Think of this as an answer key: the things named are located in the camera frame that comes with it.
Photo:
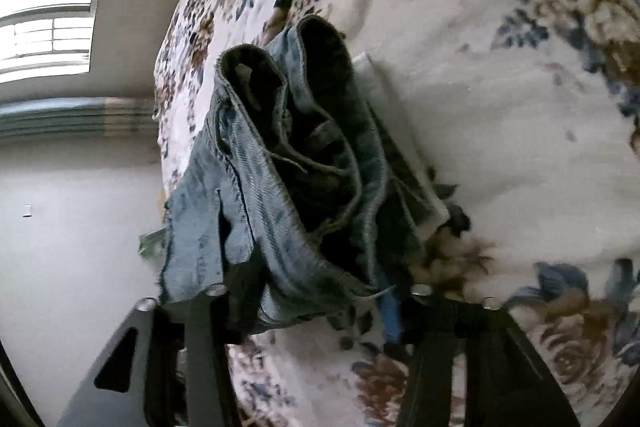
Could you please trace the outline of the distressed blue denim shorts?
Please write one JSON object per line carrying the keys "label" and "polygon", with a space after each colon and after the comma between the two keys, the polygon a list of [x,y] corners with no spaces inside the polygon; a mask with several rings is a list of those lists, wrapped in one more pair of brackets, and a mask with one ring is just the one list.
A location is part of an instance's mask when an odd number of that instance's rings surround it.
{"label": "distressed blue denim shorts", "polygon": [[341,35],[309,15],[219,57],[166,202],[162,298],[239,275],[249,333],[340,313],[406,288],[447,217],[364,97]]}

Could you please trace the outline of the cluttered side shelf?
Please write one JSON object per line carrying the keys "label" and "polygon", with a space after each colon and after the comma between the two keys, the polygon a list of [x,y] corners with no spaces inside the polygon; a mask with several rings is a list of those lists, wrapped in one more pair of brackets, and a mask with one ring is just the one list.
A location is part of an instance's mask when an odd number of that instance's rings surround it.
{"label": "cluttered side shelf", "polygon": [[143,259],[161,256],[165,251],[166,228],[160,227],[139,236],[138,254]]}

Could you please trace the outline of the left striped green curtain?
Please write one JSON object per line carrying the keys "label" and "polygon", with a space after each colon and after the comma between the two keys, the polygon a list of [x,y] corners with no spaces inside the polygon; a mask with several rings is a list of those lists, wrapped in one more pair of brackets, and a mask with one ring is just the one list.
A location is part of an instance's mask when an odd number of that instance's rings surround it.
{"label": "left striped green curtain", "polygon": [[148,98],[44,98],[1,105],[1,140],[157,132]]}

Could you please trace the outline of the floral quilt bed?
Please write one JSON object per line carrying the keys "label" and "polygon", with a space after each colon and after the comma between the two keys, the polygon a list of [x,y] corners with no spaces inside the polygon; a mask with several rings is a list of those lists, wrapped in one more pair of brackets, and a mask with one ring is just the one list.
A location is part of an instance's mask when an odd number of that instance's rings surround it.
{"label": "floral quilt bed", "polygon": [[[309,15],[393,83],[449,211],[401,291],[506,309],[577,426],[637,425],[639,0],[179,0],[154,72],[167,199],[221,54]],[[412,348],[383,293],[226,347],[248,421],[399,426]]]}

